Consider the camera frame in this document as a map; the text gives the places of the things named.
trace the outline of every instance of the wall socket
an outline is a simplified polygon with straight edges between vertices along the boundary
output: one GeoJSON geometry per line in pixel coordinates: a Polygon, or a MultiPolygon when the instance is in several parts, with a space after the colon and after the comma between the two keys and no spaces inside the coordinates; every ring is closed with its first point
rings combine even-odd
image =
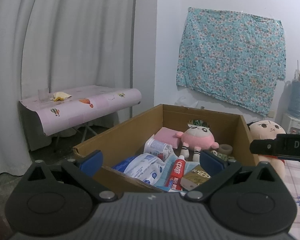
{"type": "Polygon", "coordinates": [[[269,113],[268,113],[268,117],[270,118],[274,118],[275,117],[275,112],[274,110],[270,110],[269,113]]]}

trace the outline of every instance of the metal screw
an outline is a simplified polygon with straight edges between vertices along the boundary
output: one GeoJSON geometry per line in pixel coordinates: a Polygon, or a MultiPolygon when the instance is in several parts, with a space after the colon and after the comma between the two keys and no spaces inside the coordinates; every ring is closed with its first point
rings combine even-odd
{"type": "Polygon", "coordinates": [[[99,197],[103,199],[112,199],[115,197],[115,194],[112,191],[105,190],[99,193],[99,197]]]}
{"type": "Polygon", "coordinates": [[[187,193],[187,197],[193,200],[198,200],[203,197],[203,194],[200,191],[192,190],[187,193]]]}

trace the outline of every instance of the cardboard box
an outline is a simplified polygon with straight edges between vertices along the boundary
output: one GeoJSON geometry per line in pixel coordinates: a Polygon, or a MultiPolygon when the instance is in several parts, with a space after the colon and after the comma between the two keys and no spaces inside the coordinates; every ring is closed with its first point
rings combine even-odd
{"type": "MultiPolygon", "coordinates": [[[[158,105],[74,147],[77,158],[82,158],[99,149],[104,156],[103,167],[94,179],[115,193],[161,192],[160,189],[138,179],[127,177],[110,167],[126,158],[143,153],[145,142],[161,127],[186,131],[188,121],[200,119],[210,125],[210,130],[219,144],[233,147],[232,156],[243,165],[255,166],[258,156],[249,151],[252,137],[242,115],[227,114],[182,106],[158,105]]],[[[175,150],[179,155],[180,147],[175,150]]]]}

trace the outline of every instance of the plush toy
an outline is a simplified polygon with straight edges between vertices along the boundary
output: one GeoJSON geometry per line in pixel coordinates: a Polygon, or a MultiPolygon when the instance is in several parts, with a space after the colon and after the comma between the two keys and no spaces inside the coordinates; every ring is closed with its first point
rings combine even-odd
{"type": "Polygon", "coordinates": [[[188,124],[190,127],[183,132],[177,132],[177,137],[181,138],[182,149],[181,155],[187,159],[189,149],[194,151],[193,161],[198,162],[201,150],[218,149],[219,144],[214,141],[214,137],[208,127],[188,124]]]}
{"type": "MultiPolygon", "coordinates": [[[[286,133],[280,125],[269,120],[251,122],[248,123],[248,127],[253,140],[275,139],[278,133],[286,133]]],[[[274,156],[259,155],[259,161],[270,162],[280,178],[284,178],[284,160],[279,160],[274,156]]]]}

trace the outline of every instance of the blue floral cloth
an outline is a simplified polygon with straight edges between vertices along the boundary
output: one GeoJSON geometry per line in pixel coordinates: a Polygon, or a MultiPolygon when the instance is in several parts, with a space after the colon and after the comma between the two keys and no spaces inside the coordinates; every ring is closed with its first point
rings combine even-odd
{"type": "Polygon", "coordinates": [[[280,21],[234,11],[188,9],[177,85],[267,116],[285,67],[280,21]]]}

